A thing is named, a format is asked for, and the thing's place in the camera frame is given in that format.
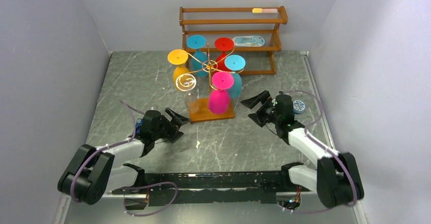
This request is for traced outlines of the magenta wine glass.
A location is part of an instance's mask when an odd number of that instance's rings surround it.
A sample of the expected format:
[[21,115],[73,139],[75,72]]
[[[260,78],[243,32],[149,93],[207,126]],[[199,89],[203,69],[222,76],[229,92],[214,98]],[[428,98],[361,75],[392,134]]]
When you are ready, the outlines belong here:
[[214,90],[208,98],[208,109],[214,114],[223,114],[228,110],[230,96],[227,89],[232,87],[234,79],[228,72],[217,72],[212,76]]

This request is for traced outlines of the clear wine glass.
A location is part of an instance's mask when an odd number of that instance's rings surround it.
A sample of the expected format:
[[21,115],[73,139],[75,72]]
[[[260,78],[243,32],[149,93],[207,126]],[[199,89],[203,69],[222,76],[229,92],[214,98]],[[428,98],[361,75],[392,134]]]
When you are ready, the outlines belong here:
[[198,98],[193,93],[197,85],[197,80],[191,73],[179,75],[175,80],[175,86],[178,90],[185,93],[184,104],[189,113],[196,113],[199,110]]

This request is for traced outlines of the gold wire glass rack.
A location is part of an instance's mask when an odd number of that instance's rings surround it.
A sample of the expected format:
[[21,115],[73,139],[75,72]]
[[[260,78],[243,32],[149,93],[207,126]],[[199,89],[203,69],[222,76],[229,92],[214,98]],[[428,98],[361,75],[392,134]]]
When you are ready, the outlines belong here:
[[176,86],[183,86],[183,91],[191,94],[192,89],[194,89],[192,83],[197,83],[194,74],[201,71],[207,73],[209,96],[187,103],[191,123],[233,119],[235,117],[233,102],[229,96],[228,89],[234,85],[235,79],[233,75],[238,74],[238,72],[224,71],[218,68],[221,62],[232,55],[234,47],[230,46],[229,49],[216,48],[216,51],[221,53],[219,60],[210,58],[209,44],[206,44],[206,61],[201,61],[195,55],[188,53],[188,56],[200,63],[202,68],[181,74],[176,79]]

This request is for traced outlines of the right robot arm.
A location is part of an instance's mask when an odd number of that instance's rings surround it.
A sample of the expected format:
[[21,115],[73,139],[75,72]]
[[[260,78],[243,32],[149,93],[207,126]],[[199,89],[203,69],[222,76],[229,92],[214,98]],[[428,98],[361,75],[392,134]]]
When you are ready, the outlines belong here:
[[302,163],[282,167],[279,183],[282,189],[291,191],[296,186],[315,192],[328,209],[340,205],[355,205],[364,198],[364,190],[356,159],[349,152],[339,152],[322,143],[309,131],[310,124],[303,125],[295,116],[305,109],[305,104],[294,100],[286,92],[272,98],[265,90],[241,104],[249,109],[258,103],[261,107],[249,118],[258,126],[274,124],[276,135],[288,145],[304,154],[315,166],[311,169]]

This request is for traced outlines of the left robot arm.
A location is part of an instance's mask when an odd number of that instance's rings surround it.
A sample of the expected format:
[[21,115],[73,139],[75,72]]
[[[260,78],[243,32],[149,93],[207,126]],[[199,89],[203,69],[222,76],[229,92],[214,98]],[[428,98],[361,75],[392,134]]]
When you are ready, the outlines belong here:
[[147,110],[142,118],[133,120],[131,135],[118,143],[81,145],[60,176],[57,190],[88,205],[117,189],[142,192],[147,186],[145,170],[129,161],[148,155],[157,140],[174,143],[184,135],[180,128],[191,121],[170,108],[165,112],[170,118],[158,110]]

